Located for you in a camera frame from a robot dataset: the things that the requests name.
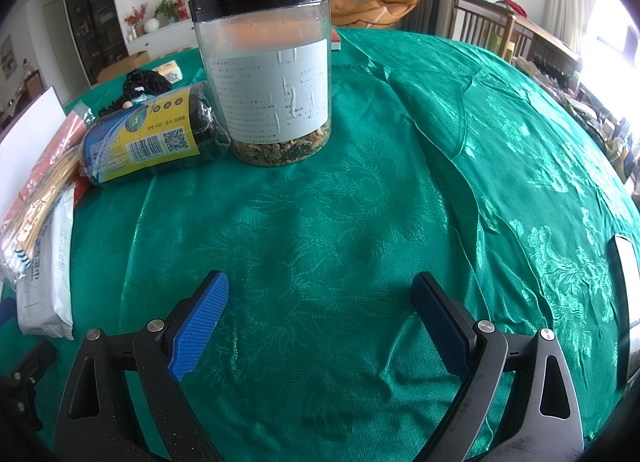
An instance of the pink package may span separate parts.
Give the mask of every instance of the pink package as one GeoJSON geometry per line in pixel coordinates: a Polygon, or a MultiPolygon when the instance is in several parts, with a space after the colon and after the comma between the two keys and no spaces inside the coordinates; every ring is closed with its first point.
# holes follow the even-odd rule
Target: pink package
{"type": "Polygon", "coordinates": [[[4,216],[4,225],[11,220],[12,216],[20,207],[22,201],[33,191],[33,188],[40,181],[40,179],[47,172],[49,167],[55,162],[63,152],[72,148],[80,143],[82,137],[86,133],[87,129],[94,123],[95,117],[91,112],[91,109],[80,101],[74,109],[66,116],[65,122],[63,122],[55,135],[49,141],[49,144],[42,152],[42,155],[38,158],[35,165],[29,173],[27,181],[24,183],[18,195],[16,196],[14,203],[9,207],[6,215],[4,216]]]}

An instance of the black curly hair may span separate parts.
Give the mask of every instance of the black curly hair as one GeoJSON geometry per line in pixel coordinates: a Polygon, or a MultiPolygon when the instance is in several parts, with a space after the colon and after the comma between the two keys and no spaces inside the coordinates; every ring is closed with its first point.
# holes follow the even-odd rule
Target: black curly hair
{"type": "Polygon", "coordinates": [[[171,90],[171,83],[153,70],[140,70],[136,68],[127,74],[124,84],[122,85],[122,95],[114,100],[109,106],[100,108],[98,115],[105,115],[122,109],[122,105],[132,98],[140,96],[140,90],[136,88],[144,88],[147,95],[160,95],[171,90]]]}

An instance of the red book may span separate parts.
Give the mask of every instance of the red book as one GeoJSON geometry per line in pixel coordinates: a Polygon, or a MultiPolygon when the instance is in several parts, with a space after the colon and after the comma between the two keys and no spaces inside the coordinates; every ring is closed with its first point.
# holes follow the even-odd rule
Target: red book
{"type": "Polygon", "coordinates": [[[331,50],[340,50],[340,36],[334,27],[331,27],[331,50]]]}

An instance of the dark display cabinet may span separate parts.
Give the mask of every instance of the dark display cabinet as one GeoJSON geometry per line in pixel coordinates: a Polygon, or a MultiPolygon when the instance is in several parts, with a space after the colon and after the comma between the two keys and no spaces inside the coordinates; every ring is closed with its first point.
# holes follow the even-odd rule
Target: dark display cabinet
{"type": "Polygon", "coordinates": [[[104,67],[126,57],[114,0],[65,0],[78,55],[91,85],[104,67]]]}

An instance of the green logo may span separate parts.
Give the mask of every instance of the green logo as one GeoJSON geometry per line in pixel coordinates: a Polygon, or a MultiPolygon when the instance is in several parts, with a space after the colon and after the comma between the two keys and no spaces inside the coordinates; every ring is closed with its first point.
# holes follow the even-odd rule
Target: green logo
{"type": "Polygon", "coordinates": [[[133,113],[129,115],[127,122],[125,122],[124,127],[129,133],[135,133],[138,131],[143,124],[145,124],[146,119],[146,109],[137,109],[133,113]]]}

